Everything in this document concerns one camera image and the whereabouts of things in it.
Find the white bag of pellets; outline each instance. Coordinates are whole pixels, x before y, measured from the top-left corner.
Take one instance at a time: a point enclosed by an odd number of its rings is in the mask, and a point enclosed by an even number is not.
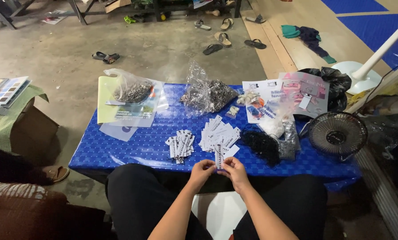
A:
[[[152,81],[130,74],[121,69],[107,69],[104,70],[104,73],[108,76],[111,74],[117,75],[116,89],[114,87],[108,87],[108,90],[113,93],[112,95],[116,101],[130,103],[141,102],[150,94],[153,87]]]

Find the concrete floor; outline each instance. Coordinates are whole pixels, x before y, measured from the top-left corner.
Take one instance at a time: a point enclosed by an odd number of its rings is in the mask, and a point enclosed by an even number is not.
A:
[[[70,9],[66,2],[35,3],[31,8],[42,12]],[[105,69],[121,68],[150,79],[185,83],[188,61],[193,59],[211,79],[227,84],[265,79],[255,49],[243,44],[248,33],[241,19],[235,19],[228,31],[233,46],[205,56],[202,51],[217,43],[213,34],[223,17],[199,15],[213,28],[209,32],[194,28],[197,18],[180,13],[166,22],[128,25],[123,15],[114,14],[88,16],[89,26],[82,26],[76,17],[57,25],[38,20],[18,22],[15,26],[19,30],[0,29],[0,78],[28,75],[47,93],[50,103],[38,100],[35,105],[61,125],[58,138],[62,152],[56,164],[67,166],[97,106],[97,79]],[[97,51],[117,52],[122,58],[105,65],[91,58]],[[51,188],[66,194],[72,204],[109,213],[104,186],[77,172],[72,171]],[[343,239],[342,232],[347,232],[348,239],[389,239],[380,217],[369,217],[372,220],[355,221],[330,216],[325,235],[327,239]]]

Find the stack of tags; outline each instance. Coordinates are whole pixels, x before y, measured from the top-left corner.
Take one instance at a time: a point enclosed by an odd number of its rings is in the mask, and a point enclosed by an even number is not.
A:
[[[218,169],[222,169],[221,163],[225,158],[233,157],[237,153],[239,147],[234,143],[240,138],[238,127],[233,128],[221,120],[222,117],[217,115],[215,119],[210,118],[209,123],[205,123],[199,143],[202,151],[215,152],[215,164]]]
[[[190,156],[193,149],[193,141],[195,136],[189,130],[178,130],[177,136],[170,137],[166,140],[166,144],[170,146],[170,155],[172,161],[177,164],[184,164],[184,158]]]

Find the tangled black cord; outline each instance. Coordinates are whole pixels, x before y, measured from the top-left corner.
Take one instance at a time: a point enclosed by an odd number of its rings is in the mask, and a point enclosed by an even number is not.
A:
[[[245,127],[240,132],[240,145],[248,146],[253,155],[266,161],[267,166],[274,167],[280,164],[279,145],[276,139],[270,137],[259,128]]]

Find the blue checkered tablecloth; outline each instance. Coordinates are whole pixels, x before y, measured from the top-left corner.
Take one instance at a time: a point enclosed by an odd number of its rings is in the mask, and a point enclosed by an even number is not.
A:
[[[178,100],[184,94],[185,84],[165,84],[164,91],[170,105],[169,109],[156,114],[152,127],[139,128],[128,142],[112,138],[99,131],[97,111],[92,115],[85,133],[77,147],[69,167],[87,176],[107,175],[117,166],[127,163],[139,163],[159,170],[190,172],[193,165],[202,159],[214,159],[213,152],[203,152],[198,143],[201,130],[209,118],[218,114],[224,123],[243,129],[248,120],[246,109],[240,108],[235,119],[225,117],[232,104],[219,113],[201,117],[187,118],[184,105]],[[297,121],[299,131],[305,122]],[[169,160],[169,147],[164,142],[176,135],[177,130],[191,130],[195,136],[193,147],[195,152],[185,161],[185,165],[175,164]],[[361,177],[355,161],[339,163],[336,158],[319,154],[308,138],[300,141],[301,150],[296,154],[296,161],[282,161],[274,168],[266,166],[263,160],[254,157],[250,148],[238,145],[237,157],[244,164],[246,172],[252,176],[292,176],[296,174],[313,174],[322,177],[329,190],[340,190]]]

